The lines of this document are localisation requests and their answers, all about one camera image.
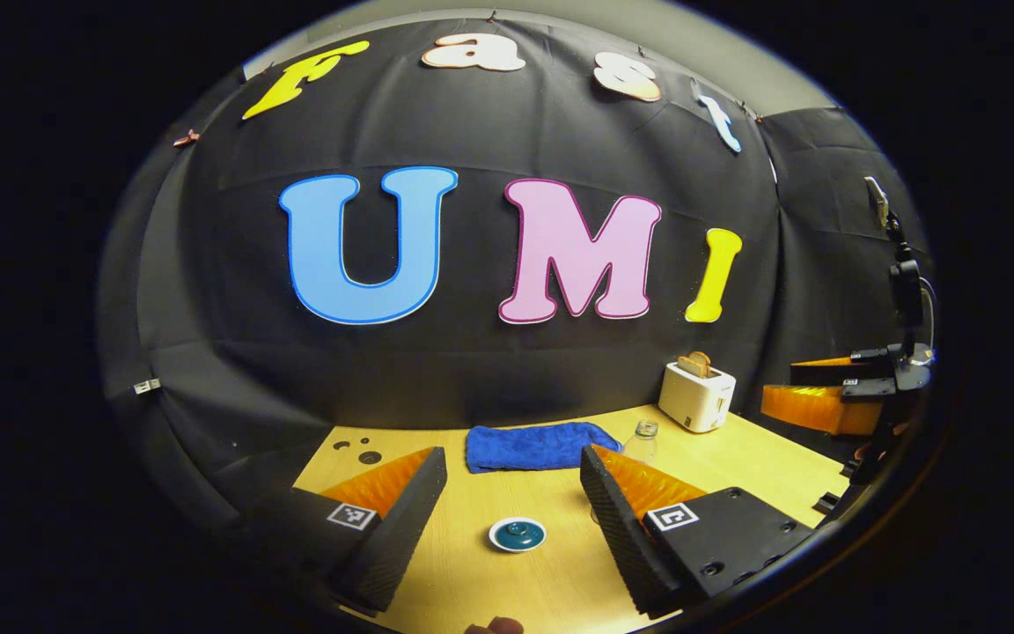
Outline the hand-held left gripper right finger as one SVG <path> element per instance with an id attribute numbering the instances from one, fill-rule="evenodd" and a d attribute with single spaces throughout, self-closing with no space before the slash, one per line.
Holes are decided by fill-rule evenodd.
<path id="1" fill-rule="evenodd" d="M 813 533 L 740 487 L 704 492 L 596 443 L 580 481 L 628 593 L 653 618 L 740 585 Z"/>

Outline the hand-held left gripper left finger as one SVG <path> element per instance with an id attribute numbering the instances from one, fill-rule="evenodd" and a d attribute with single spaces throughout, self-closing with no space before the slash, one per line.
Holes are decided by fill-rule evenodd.
<path id="1" fill-rule="evenodd" d="M 430 446 L 310 492 L 271 495 L 241 525 L 262 565 L 307 593 L 367 615 L 386 611 L 447 483 Z"/>

